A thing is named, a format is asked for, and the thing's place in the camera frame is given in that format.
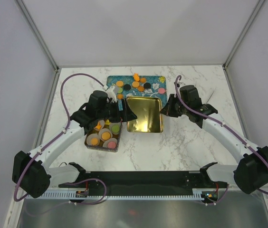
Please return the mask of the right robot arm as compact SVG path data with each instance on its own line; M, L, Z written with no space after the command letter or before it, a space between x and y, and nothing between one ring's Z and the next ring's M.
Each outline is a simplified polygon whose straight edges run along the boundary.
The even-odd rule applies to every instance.
M242 192L250 194L268 184L268 147L257 146L230 127L217 109L202 103L195 86L176 83L175 93L169 96L160 113L175 118L186 115L219 141L236 160L236 165L212 162L203 166L199 175L202 186L208 188L220 181L235 184Z

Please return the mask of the gold tin lid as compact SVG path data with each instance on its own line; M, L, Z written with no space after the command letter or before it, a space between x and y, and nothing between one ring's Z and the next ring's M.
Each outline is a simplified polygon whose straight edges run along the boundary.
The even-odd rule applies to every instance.
M128 97L128 105L137 116L135 120L127 123L130 133L161 133L163 131L163 118L160 114L162 102L157 97Z

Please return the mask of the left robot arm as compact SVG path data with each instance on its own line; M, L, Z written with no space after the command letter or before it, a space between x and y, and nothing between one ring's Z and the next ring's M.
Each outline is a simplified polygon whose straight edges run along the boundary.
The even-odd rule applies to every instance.
M71 144L87 135L101 120L112 123L129 122L137 119L126 99L121 100L119 108L116 96L109 91L95 90L88 102L73 114L68 114L66 126L49 141L30 152L18 152L14 157L12 181L16 184L14 200L19 188L33 198L40 197L50 185L70 182L75 187L85 184L86 176L79 171L75 163L65 167L51 168L53 161Z

